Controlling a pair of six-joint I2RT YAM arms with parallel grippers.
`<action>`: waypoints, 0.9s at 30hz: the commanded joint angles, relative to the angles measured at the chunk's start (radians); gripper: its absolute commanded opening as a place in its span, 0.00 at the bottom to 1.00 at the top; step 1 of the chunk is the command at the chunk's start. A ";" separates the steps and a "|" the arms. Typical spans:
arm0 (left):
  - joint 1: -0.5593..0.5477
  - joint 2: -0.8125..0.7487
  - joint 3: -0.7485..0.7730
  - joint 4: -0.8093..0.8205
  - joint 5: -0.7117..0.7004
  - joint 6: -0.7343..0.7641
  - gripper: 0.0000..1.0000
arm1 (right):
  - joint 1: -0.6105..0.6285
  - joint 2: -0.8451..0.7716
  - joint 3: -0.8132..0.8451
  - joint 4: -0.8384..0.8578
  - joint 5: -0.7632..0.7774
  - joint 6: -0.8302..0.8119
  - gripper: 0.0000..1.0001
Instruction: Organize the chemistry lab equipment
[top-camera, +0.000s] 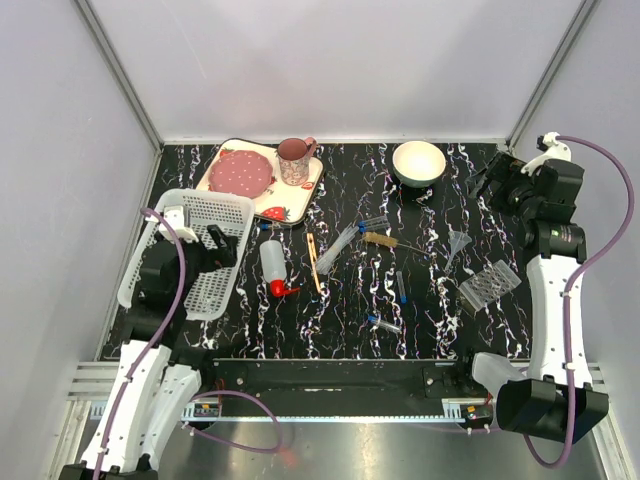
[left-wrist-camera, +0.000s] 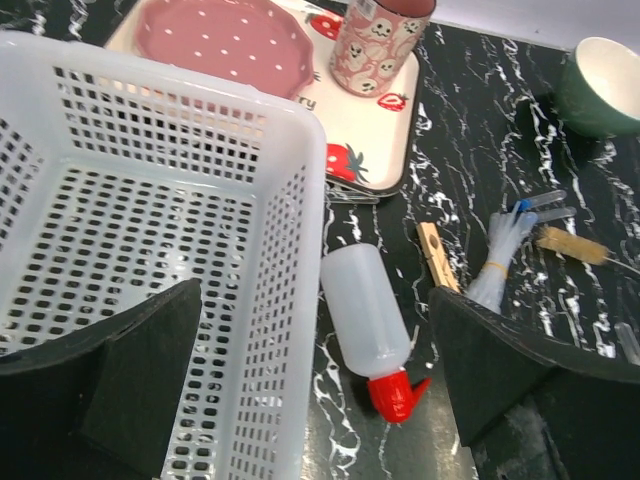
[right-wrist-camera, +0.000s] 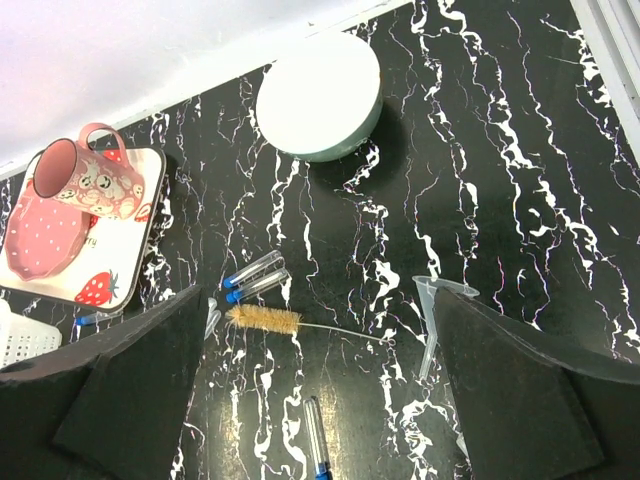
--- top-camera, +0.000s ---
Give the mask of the clear plastic funnel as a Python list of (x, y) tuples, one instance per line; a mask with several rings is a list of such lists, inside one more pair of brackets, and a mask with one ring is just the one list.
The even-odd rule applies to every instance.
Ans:
[(472, 238), (464, 232), (450, 231), (448, 234), (448, 240), (450, 252), (444, 268), (445, 273), (449, 273), (451, 271), (455, 256), (472, 241)]

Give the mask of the wooden test tube clamp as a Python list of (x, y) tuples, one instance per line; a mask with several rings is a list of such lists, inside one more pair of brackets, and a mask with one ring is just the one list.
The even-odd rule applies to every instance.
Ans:
[(314, 235), (312, 233), (307, 233), (306, 234), (306, 242), (307, 242), (307, 247), (308, 247), (308, 252), (309, 252), (309, 256), (310, 256), (310, 262), (311, 262), (311, 271), (312, 271), (312, 276), (314, 279), (314, 283), (316, 286), (316, 290), (319, 294), (322, 293), (322, 286), (321, 286), (321, 282), (319, 281), (318, 278), (318, 273), (317, 273), (317, 269), (316, 269), (316, 263), (317, 263), (317, 252), (316, 252), (316, 245), (315, 245), (315, 239), (314, 239)]

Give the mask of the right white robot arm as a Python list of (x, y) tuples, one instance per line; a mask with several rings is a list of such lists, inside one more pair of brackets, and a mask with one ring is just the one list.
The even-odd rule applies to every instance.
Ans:
[(527, 169), (499, 152), (469, 186), (474, 197), (489, 190), (489, 207), (518, 221), (533, 342), (527, 371), (504, 356), (477, 353), (454, 371), (455, 387), (470, 397), (486, 389), (501, 429), (556, 442), (579, 441), (609, 410), (607, 395), (593, 388), (582, 340), (578, 270), (587, 259), (586, 236), (572, 216), (583, 176), (567, 160)]

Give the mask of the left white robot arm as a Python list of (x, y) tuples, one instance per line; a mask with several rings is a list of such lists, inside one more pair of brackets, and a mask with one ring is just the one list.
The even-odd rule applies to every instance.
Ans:
[(89, 446), (62, 479), (156, 479), (187, 403), (215, 386), (211, 353), (180, 344), (198, 298), (224, 312), (248, 230), (216, 224), (166, 230), (149, 224), (127, 266), (118, 301), (127, 310), (120, 360)]

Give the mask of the white wash bottle red cap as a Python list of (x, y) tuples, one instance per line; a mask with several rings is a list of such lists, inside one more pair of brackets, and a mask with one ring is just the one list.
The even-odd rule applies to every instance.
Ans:
[(297, 288), (287, 288), (287, 270), (284, 250), (277, 240), (267, 240), (260, 245), (260, 260), (265, 281), (274, 297), (281, 298), (296, 293)]

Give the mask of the brown test tube brush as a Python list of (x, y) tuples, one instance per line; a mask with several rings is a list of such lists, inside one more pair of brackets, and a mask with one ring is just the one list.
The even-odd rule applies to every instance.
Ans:
[(369, 244), (374, 244), (388, 249), (404, 249), (418, 255), (425, 256), (426, 252), (408, 244), (401, 243), (398, 239), (376, 232), (364, 232), (362, 240)]

